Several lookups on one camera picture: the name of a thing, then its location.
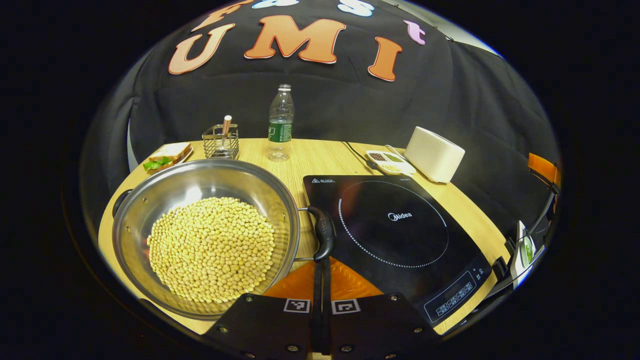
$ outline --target black cloth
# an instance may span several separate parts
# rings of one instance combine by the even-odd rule
[[[117,143],[112,142],[114,135],[109,138],[109,131],[90,134],[93,138],[88,143],[105,146],[88,150],[109,156],[108,167],[92,174],[99,179],[88,184],[95,188],[90,192],[102,194],[84,202],[93,209],[95,226],[126,177],[122,116],[131,116],[137,162],[164,143],[201,140],[201,134],[227,114],[239,125],[240,137],[263,138],[269,105],[280,83],[292,85],[293,137],[406,147],[414,127],[424,127],[465,149],[452,182],[501,231],[510,231],[517,220],[531,225],[542,211],[547,189],[529,173],[528,153],[551,162],[560,159],[543,106],[527,83],[501,57],[451,42],[437,29],[387,3],[369,2],[375,7],[371,17],[344,13],[335,3],[322,0],[263,9],[246,4],[192,33],[206,13],[158,42],[108,100],[110,112],[96,120],[104,123],[102,127],[117,127],[112,130],[118,134]],[[300,29],[317,19],[345,23],[347,28],[338,34],[334,48],[337,62],[298,58],[305,45],[284,58],[275,42],[273,57],[246,59],[244,52],[253,47],[262,29],[260,19],[270,15],[290,15]],[[426,45],[409,37],[403,20],[420,25]],[[204,48],[211,29],[230,23],[235,27],[227,31],[206,64],[185,74],[168,72],[177,44],[203,34],[189,52],[188,58],[193,58]],[[403,48],[397,55],[394,82],[367,71],[378,52],[376,36]],[[120,120],[111,124],[114,109]]]

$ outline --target white letter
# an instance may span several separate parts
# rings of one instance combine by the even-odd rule
[[[264,0],[255,5],[253,5],[252,9],[262,9],[269,8],[270,6],[289,6],[295,5],[299,3],[298,0]]]
[[[338,5],[340,11],[352,13],[358,16],[371,16],[373,14],[373,5],[360,0],[340,0],[342,4]]]

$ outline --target wire utensil holder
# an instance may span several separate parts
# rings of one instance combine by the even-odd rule
[[[240,151],[240,141],[238,141],[238,125],[229,124],[229,130],[222,134],[224,125],[213,125],[202,133],[204,141],[204,155],[207,158],[237,159]]]

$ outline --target white tray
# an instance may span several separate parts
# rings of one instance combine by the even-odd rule
[[[384,158],[384,160],[377,160],[374,159],[371,154],[379,154],[380,156],[382,156],[382,158]],[[400,160],[400,161],[393,161],[391,160],[390,156],[393,156],[394,158]],[[371,161],[375,162],[376,165],[378,166],[378,168],[390,175],[409,175],[411,176],[412,174],[416,173],[416,169],[415,167],[413,167],[411,164],[409,164],[408,162],[406,162],[404,159],[400,158],[398,155],[392,153],[392,152],[387,152],[387,151],[377,151],[377,150],[367,150],[367,157],[369,159],[371,159]]]

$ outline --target wooden table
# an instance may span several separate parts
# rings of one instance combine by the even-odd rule
[[[204,159],[203,142],[194,141],[191,142],[191,144],[193,146],[193,154],[191,154],[186,161]],[[352,143],[352,146],[360,154],[365,154],[366,150],[388,150],[386,147],[380,145]],[[294,139],[292,141],[291,159],[281,163],[269,161],[266,151],[266,139],[240,139],[238,159],[259,165],[276,175],[289,188],[296,204],[301,208],[307,206],[302,181],[302,178],[306,175],[381,175],[379,172],[369,169],[364,161],[355,156],[347,145],[342,142]],[[134,188],[148,176],[149,174],[144,171],[141,164],[135,168],[118,187],[118,190],[116,190],[104,211],[98,236],[99,249],[116,276],[135,296],[144,299],[146,297],[128,280],[116,260],[111,242],[111,227],[113,226],[111,209],[118,195],[127,189]],[[503,235],[493,222],[457,187],[451,183],[432,183],[420,173],[414,176],[414,180],[433,196],[460,226],[462,226],[467,234],[476,242],[489,264],[493,264],[500,256],[502,256],[505,261],[509,261],[510,255],[504,246],[505,239]],[[300,217],[300,221],[300,247],[297,257],[312,256],[315,251],[316,241],[310,218],[302,216]],[[294,263],[292,270],[300,265],[302,265],[300,262]],[[453,325],[456,325],[484,299],[496,282],[495,275],[491,274],[471,299],[448,317],[446,321],[436,326],[435,331],[443,334]],[[185,318],[161,307],[159,308],[168,316],[198,334],[205,333],[214,323],[212,321]]]

